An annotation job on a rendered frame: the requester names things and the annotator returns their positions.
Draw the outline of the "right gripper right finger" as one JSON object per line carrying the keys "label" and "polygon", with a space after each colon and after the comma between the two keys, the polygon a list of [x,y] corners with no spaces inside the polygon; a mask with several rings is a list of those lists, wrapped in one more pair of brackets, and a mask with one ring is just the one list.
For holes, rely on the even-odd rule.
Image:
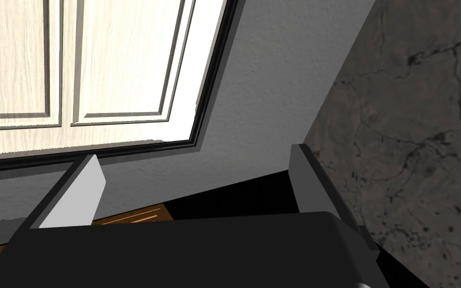
{"label": "right gripper right finger", "polygon": [[290,183],[301,213],[329,212],[353,230],[361,229],[341,194],[307,144],[290,148]]}

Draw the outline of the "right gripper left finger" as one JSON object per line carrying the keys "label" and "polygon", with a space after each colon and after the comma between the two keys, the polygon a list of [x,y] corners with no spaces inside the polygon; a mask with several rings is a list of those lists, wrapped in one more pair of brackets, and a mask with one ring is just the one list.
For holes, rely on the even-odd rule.
{"label": "right gripper left finger", "polygon": [[24,230],[89,226],[106,179],[95,154],[77,159],[21,224]]}

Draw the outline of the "cream panelled door leaf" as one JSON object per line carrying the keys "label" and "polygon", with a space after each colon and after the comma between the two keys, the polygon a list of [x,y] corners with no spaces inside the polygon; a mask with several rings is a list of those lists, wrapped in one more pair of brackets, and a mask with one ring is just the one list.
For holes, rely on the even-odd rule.
{"label": "cream panelled door leaf", "polygon": [[0,159],[190,138],[231,0],[0,0]]}

